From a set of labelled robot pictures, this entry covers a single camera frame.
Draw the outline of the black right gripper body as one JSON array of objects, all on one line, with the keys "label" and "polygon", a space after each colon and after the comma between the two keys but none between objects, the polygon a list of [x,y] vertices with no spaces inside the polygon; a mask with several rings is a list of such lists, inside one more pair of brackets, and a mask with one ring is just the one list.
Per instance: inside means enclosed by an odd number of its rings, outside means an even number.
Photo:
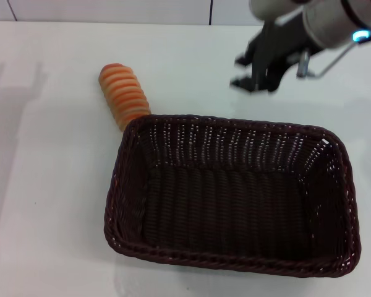
[{"label": "black right gripper body", "polygon": [[310,49],[302,13],[283,25],[265,24],[252,49],[252,74],[245,89],[249,92],[276,91],[286,71],[299,62],[303,51]]}]

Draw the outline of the orange striped bread roll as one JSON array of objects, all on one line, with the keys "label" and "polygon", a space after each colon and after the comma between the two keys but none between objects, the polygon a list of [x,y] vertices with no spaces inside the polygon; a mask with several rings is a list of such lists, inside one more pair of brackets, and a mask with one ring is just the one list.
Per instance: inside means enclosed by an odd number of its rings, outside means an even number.
[{"label": "orange striped bread roll", "polygon": [[151,114],[150,105],[132,68],[113,63],[98,78],[101,90],[121,131],[134,119]]}]

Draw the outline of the dark brown woven basket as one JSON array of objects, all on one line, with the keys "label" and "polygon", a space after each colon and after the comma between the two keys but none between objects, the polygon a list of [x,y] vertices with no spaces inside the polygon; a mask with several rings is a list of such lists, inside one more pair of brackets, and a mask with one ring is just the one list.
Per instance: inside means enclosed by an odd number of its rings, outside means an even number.
[{"label": "dark brown woven basket", "polygon": [[104,234],[150,262],[301,278],[341,277],[361,254],[352,166],[334,133],[208,116],[126,127]]}]

